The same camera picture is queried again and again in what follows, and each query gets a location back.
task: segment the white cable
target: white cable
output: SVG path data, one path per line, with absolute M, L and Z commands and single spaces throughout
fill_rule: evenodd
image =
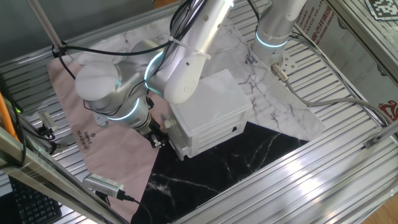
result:
M 293 89 L 292 85 L 289 83 L 289 79 L 287 78 L 287 75 L 282 71 L 282 69 L 280 69 L 280 67 L 276 63 L 271 66 L 271 69 L 273 72 L 275 72 L 278 75 L 278 77 L 284 83 L 286 83 L 287 88 L 293 93 L 293 95 L 295 95 L 301 102 L 303 102 L 307 106 L 326 106 L 326 105 L 331 105 L 333 103 L 352 102 L 352 103 L 357 103 L 359 105 L 363 105 L 367 108 L 370 108 L 374 112 L 378 113 L 380 116 L 382 116 L 387 121 L 387 124 L 391 124 L 393 122 L 391 120 L 391 118 L 388 117 L 388 115 L 386 115 L 385 113 L 383 113 L 379 108 L 373 106 L 372 104 L 370 104 L 367 101 L 356 99 L 356 98 L 338 98 L 338 99 L 326 100 L 326 101 L 322 101 L 322 102 L 310 102 L 310 101 L 304 100 L 296 93 L 296 91 Z

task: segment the wooden surface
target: wooden surface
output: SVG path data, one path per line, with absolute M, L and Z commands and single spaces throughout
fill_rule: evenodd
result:
M 155 0 L 154 7 L 162 7 L 178 0 Z M 398 195 L 388 200 L 369 216 L 363 224 L 398 224 Z
M 165 6 L 167 4 L 170 4 L 170 3 L 173 3 L 176 1 L 178 1 L 178 0 L 155 0 L 154 6 L 155 6 L 155 8 L 158 8 L 158 7 L 162 7 L 162 6 Z

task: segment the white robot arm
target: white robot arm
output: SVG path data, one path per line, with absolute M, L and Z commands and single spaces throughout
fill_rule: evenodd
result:
M 198 85 L 205 55 L 232 7 L 233 0 L 185 1 L 173 20 L 170 35 L 179 44 L 171 42 L 166 48 L 128 57 L 116 65 L 93 62 L 84 66 L 76 76 L 78 95 L 95 113 L 134 128 L 152 147 L 162 146 L 167 137 L 149 113 L 147 90 L 172 104 L 190 98 Z M 132 51 L 158 46 L 144 40 Z
M 261 14 L 252 50 L 270 68 L 282 63 L 282 51 L 307 0 L 273 0 Z

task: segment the qr code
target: qr code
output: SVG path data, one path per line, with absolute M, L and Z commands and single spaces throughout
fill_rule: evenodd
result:
M 398 4 L 396 0 L 365 0 L 375 19 L 398 20 Z

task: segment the pink cloth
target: pink cloth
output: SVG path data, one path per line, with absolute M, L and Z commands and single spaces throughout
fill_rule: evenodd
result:
M 76 62 L 67 62 L 68 57 L 64 60 L 73 74 L 81 69 Z M 153 149 L 149 141 L 133 129 L 122 128 L 112 122 L 107 128 L 98 127 L 93 113 L 83 107 L 83 101 L 75 91 L 74 80 L 63 69 L 59 59 L 52 60 L 47 69 L 87 169 L 124 184 L 126 193 L 140 201 L 158 149 Z M 151 98 L 155 103 L 151 113 L 160 121 L 160 113 L 165 111 L 167 103 L 156 95 Z M 138 208 L 128 201 L 112 197 L 109 200 L 111 207 L 126 220 L 130 220 Z

